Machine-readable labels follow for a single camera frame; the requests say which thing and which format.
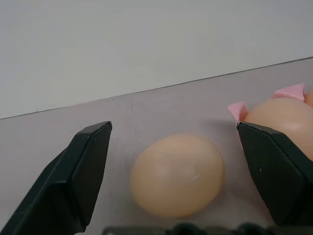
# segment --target light gray tabletop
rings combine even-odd
[[[279,88],[313,86],[313,59],[123,95],[72,107],[0,120],[0,228],[43,168],[86,126],[110,120],[113,131],[104,180],[86,234],[108,225],[170,227],[181,221],[230,228],[242,222],[270,225],[238,144],[227,106],[248,107]],[[158,218],[132,200],[128,181],[136,156],[156,140],[176,133],[205,135],[220,148],[226,165],[222,192],[203,211],[184,219]]]

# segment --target peach-colored egg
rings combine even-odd
[[[203,209],[223,182],[218,148],[204,137],[181,134],[154,143],[138,156],[130,187],[147,212],[183,217]]]
[[[269,99],[256,106],[245,118],[287,135],[294,144],[313,160],[313,109],[296,99]]]
[[[305,95],[304,102],[313,107],[313,89]]]

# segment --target pink rubber pad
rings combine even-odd
[[[294,86],[279,89],[275,91],[272,98],[293,98],[304,102],[304,87],[305,85],[300,83]]]
[[[249,112],[248,109],[246,108],[245,103],[243,103],[243,102],[231,104],[228,106],[227,109],[230,111],[230,113],[235,118],[236,123],[239,121],[244,121],[248,112]]]

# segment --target brown egg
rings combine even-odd
[[[284,133],[313,160],[313,109],[306,103],[292,98],[269,99],[249,112],[245,121]]]
[[[183,217],[203,209],[220,191],[224,162],[208,139],[181,134],[162,139],[137,158],[130,186],[149,213]]]
[[[313,107],[313,89],[305,95],[304,102]]]

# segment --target white wall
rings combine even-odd
[[[308,0],[1,0],[0,118],[313,56]]]

